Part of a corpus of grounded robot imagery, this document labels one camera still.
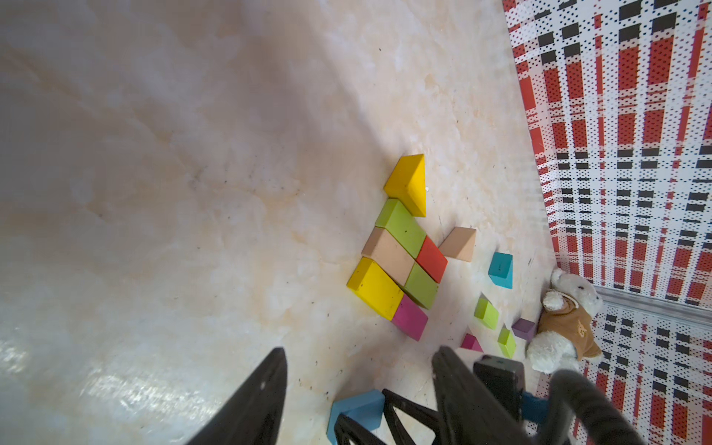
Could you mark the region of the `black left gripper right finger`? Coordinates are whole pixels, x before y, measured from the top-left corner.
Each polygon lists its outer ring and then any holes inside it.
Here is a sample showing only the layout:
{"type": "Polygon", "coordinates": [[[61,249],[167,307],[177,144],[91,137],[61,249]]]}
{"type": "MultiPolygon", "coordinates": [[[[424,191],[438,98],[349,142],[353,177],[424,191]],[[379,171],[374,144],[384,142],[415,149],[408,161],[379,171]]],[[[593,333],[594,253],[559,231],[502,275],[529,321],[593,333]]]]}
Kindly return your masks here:
{"type": "Polygon", "coordinates": [[[443,444],[530,444],[532,439],[504,410],[453,349],[432,357],[433,385],[443,444]]]}

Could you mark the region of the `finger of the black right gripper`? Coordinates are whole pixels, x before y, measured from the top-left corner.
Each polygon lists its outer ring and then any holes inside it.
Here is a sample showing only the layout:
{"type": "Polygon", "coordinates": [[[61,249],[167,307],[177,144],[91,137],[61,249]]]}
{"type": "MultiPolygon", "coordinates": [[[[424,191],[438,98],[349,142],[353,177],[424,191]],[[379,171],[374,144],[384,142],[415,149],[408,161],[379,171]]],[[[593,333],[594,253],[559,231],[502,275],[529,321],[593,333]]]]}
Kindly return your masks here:
{"type": "Polygon", "coordinates": [[[385,397],[384,416],[396,444],[415,445],[413,438],[400,419],[399,413],[412,417],[417,423],[431,430],[435,434],[433,445],[441,444],[441,429],[439,428],[441,416],[437,411],[408,400],[389,389],[383,389],[382,394],[385,397]]]}
{"type": "Polygon", "coordinates": [[[337,445],[385,445],[376,435],[341,413],[334,426],[337,445]]]}

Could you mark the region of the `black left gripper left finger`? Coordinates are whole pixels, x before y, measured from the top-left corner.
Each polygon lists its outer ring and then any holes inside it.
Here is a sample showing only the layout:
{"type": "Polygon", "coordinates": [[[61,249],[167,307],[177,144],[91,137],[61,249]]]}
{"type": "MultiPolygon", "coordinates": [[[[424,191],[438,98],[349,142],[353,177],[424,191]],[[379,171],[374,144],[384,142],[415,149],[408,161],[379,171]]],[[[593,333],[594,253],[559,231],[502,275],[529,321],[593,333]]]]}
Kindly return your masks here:
{"type": "Polygon", "coordinates": [[[287,357],[273,349],[191,444],[275,444],[287,394],[287,357]]]}

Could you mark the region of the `blue rectangular block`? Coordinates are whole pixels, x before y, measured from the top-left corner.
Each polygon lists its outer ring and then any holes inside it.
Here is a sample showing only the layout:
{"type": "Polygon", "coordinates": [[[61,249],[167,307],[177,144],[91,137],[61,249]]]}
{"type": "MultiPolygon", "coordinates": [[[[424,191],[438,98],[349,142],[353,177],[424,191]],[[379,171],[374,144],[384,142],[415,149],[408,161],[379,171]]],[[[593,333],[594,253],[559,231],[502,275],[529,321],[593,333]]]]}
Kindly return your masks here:
{"type": "Polygon", "coordinates": [[[350,417],[370,432],[378,430],[383,418],[385,401],[383,393],[373,389],[366,393],[334,402],[326,432],[329,441],[332,444],[337,443],[335,424],[340,415],[350,417]]]}

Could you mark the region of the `light green block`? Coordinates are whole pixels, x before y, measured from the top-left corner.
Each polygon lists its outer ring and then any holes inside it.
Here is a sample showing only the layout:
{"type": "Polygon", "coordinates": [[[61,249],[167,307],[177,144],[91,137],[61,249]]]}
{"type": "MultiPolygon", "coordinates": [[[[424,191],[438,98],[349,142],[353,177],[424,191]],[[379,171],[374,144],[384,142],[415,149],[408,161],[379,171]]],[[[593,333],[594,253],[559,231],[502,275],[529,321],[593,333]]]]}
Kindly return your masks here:
{"type": "Polygon", "coordinates": [[[437,298],[439,284],[415,263],[402,289],[418,306],[430,310],[437,298]]]}
{"type": "Polygon", "coordinates": [[[414,259],[418,257],[426,232],[400,200],[386,201],[375,226],[387,230],[414,259]]]}
{"type": "Polygon", "coordinates": [[[480,295],[473,315],[473,323],[489,330],[495,330],[500,321],[500,313],[492,302],[484,295],[480,295]]]}
{"type": "Polygon", "coordinates": [[[515,356],[515,351],[517,350],[517,343],[515,343],[515,336],[513,332],[506,326],[503,326],[497,343],[500,347],[502,355],[507,359],[513,359],[515,356]]]}

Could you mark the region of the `magenta rectangular block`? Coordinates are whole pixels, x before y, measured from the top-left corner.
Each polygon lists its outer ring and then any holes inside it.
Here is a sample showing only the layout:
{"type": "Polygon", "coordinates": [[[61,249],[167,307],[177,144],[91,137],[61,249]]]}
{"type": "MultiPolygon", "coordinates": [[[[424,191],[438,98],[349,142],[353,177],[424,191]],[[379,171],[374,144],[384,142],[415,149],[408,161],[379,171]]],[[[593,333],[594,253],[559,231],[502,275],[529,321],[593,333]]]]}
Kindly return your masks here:
{"type": "Polygon", "coordinates": [[[403,295],[391,322],[410,339],[419,341],[428,324],[428,315],[407,295],[403,295]]]}

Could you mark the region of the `yellow rectangular block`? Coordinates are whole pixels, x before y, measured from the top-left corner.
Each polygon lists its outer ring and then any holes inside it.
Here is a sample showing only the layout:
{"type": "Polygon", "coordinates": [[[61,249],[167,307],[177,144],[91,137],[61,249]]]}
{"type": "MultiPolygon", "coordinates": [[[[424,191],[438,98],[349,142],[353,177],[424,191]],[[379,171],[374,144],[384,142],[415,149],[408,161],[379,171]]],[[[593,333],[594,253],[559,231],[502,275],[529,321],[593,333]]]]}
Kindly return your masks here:
{"type": "Polygon", "coordinates": [[[347,287],[388,321],[393,320],[404,297],[390,276],[374,260],[365,257],[361,257],[347,287]]]}

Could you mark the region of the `red block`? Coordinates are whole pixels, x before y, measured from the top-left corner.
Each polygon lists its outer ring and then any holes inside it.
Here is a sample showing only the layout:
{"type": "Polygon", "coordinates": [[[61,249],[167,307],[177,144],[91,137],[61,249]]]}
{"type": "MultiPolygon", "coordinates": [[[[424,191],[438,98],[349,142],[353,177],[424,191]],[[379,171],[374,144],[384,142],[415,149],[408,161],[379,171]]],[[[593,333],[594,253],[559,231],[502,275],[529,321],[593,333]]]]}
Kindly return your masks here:
{"type": "Polygon", "coordinates": [[[448,260],[430,237],[425,238],[415,260],[436,283],[441,283],[448,260]]]}

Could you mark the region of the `natural wood rectangular block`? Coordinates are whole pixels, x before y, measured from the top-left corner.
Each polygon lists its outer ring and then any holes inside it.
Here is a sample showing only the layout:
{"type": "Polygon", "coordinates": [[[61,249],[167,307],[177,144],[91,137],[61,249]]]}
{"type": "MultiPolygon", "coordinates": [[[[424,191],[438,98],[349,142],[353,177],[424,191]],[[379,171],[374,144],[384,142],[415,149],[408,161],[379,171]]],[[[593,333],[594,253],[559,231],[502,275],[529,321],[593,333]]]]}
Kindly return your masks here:
{"type": "Polygon", "coordinates": [[[415,260],[388,230],[375,227],[362,250],[365,258],[375,261],[400,287],[406,285],[415,260]]]}

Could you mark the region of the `natural wood triangle block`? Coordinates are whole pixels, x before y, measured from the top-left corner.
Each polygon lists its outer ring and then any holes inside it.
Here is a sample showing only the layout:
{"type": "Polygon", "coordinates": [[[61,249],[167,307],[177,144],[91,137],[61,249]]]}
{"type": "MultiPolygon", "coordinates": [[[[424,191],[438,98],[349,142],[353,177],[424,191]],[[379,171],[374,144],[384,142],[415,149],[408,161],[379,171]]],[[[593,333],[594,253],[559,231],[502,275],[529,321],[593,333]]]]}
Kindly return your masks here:
{"type": "Polygon", "coordinates": [[[476,246],[475,228],[456,226],[439,245],[441,253],[448,258],[471,263],[476,246]]]}

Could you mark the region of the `yellow triangle block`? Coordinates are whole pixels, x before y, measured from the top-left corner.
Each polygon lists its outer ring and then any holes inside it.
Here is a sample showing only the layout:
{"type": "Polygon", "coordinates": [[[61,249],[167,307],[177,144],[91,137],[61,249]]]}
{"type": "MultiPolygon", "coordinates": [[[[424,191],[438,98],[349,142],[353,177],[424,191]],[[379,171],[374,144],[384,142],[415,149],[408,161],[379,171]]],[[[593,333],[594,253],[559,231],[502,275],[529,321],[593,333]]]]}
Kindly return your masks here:
{"type": "Polygon", "coordinates": [[[426,217],[426,161],[424,154],[401,157],[384,185],[390,198],[400,200],[415,217],[426,217]]]}

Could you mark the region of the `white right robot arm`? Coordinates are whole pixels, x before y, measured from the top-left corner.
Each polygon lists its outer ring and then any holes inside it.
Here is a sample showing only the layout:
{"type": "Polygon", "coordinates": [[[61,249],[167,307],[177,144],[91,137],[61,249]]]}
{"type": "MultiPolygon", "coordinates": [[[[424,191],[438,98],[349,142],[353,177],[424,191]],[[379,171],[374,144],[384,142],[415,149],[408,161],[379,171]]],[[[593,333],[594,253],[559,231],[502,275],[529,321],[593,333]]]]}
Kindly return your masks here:
{"type": "Polygon", "coordinates": [[[595,444],[642,444],[621,412],[584,376],[557,371],[550,381],[548,413],[539,433],[530,437],[484,383],[449,347],[432,358],[437,410],[384,389],[382,413],[397,444],[412,444],[398,412],[432,430],[436,444],[562,444],[577,419],[595,444]]]}

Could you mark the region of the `magenta block under arm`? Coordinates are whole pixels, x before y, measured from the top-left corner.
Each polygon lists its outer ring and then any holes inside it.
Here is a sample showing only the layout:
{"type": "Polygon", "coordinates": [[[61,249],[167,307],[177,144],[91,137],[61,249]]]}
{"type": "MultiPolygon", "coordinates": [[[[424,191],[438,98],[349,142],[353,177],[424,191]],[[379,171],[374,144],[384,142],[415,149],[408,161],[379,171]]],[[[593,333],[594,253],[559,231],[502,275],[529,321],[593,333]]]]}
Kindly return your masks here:
{"type": "Polygon", "coordinates": [[[473,352],[483,352],[483,348],[479,340],[470,333],[465,333],[461,343],[461,348],[465,350],[472,350],[473,352]]]}

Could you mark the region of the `purple triangle block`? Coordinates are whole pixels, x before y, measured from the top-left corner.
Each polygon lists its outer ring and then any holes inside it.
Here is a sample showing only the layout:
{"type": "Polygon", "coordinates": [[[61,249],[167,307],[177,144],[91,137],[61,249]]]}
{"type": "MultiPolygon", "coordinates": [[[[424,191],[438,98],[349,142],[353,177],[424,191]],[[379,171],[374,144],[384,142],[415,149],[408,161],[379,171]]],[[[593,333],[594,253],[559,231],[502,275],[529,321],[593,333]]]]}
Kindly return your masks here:
{"type": "Polygon", "coordinates": [[[512,332],[519,339],[530,342],[537,334],[537,324],[525,318],[519,318],[512,324],[512,332]]]}

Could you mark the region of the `white teddy bear brown shirt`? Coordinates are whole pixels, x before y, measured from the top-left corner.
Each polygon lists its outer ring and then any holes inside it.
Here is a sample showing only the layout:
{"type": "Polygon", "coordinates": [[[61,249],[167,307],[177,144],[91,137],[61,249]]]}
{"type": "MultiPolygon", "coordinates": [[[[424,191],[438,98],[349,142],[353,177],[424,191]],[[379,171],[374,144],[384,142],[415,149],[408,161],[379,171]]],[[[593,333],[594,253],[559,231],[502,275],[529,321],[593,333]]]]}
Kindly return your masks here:
{"type": "Polygon", "coordinates": [[[580,371],[583,362],[602,361],[591,324],[604,301],[588,280],[556,268],[541,303],[537,334],[527,347],[533,370],[550,375],[563,369],[580,371]]]}

